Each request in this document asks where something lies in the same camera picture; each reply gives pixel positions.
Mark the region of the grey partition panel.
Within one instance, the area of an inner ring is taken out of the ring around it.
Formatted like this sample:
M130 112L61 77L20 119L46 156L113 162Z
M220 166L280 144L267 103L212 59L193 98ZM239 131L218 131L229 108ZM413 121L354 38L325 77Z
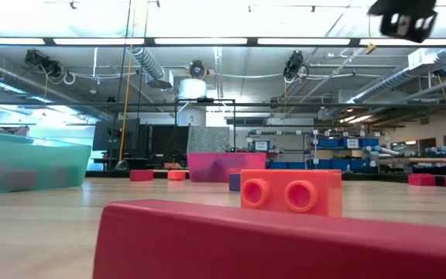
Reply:
M228 127L191 126L187 152L224 152L229 147Z

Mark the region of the red plastic bin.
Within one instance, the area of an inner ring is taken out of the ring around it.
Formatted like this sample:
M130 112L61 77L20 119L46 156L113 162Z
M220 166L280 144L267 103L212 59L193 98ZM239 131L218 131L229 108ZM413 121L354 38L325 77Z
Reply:
M191 152L187 159L192 182L228 182L229 174L266 167L264 153Z

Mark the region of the silver duct pipe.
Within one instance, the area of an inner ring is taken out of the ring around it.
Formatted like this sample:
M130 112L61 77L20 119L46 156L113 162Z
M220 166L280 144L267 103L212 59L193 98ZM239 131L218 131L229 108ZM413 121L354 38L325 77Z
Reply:
M404 69L385 75L381 81L376 81L367 88L361 89L348 100L348 103L363 103L384 91L416 78L420 74L446 67L446 48L420 48L412 52L407 59L407 66Z

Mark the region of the black monitor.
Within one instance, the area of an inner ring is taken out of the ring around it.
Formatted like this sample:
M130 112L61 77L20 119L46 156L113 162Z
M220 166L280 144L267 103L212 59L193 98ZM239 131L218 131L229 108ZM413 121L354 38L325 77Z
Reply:
M119 150L122 139L124 139L124 150L134 149L136 147L136 132L139 132L136 125L137 121L135 119L97 122L94 129L92 150Z

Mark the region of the black aluminium table frame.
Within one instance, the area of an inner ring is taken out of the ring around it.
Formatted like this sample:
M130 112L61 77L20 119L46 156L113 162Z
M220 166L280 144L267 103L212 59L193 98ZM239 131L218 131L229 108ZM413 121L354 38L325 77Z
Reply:
M167 178L167 171L153 170L154 178ZM401 173L381 173L381 174L343 174L342 179L344 181L384 181L395 183L407 183L409 174ZM86 178L129 178L129 171L96 171L87 170L85 174ZM445 175L434 175L435 183L437 186L445 187Z

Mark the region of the black horizontal rail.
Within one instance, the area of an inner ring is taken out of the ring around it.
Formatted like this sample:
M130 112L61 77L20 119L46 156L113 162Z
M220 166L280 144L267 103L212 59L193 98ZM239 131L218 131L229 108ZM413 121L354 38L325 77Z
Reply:
M118 103L118 102L3 102L0 105L14 105L14 106L23 106L23 107L35 107L35 106L58 106L63 105L67 107L87 107L87 108L124 108L128 107L182 107L185 104L191 106L228 106L228 107L266 107L266 108L279 108L279 107L287 107L291 108L321 108L324 107L326 109L332 108L440 108L446 107L446 103L270 103L270 102L189 102L189 101L179 101L179 102L165 102L165 103Z

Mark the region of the white cylindrical lamp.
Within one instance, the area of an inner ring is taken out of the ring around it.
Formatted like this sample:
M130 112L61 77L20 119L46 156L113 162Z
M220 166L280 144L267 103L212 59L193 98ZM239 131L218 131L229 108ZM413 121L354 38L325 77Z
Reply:
M196 78L187 78L180 81L179 98L202 98L207 95L207 83Z

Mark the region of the silver flexible duct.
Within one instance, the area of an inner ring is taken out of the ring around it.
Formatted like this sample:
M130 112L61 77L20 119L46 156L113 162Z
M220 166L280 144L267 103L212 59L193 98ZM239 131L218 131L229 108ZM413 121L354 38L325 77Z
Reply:
M140 64L142 70L152 79L159 80L164 76L163 69L154 56L145 47L136 47L129 51L130 56Z

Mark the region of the green translucent plastic bin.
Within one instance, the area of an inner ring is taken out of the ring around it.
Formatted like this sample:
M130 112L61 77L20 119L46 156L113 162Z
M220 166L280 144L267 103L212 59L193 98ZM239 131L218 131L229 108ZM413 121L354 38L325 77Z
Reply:
M0 193L83 184L91 148L0 133Z

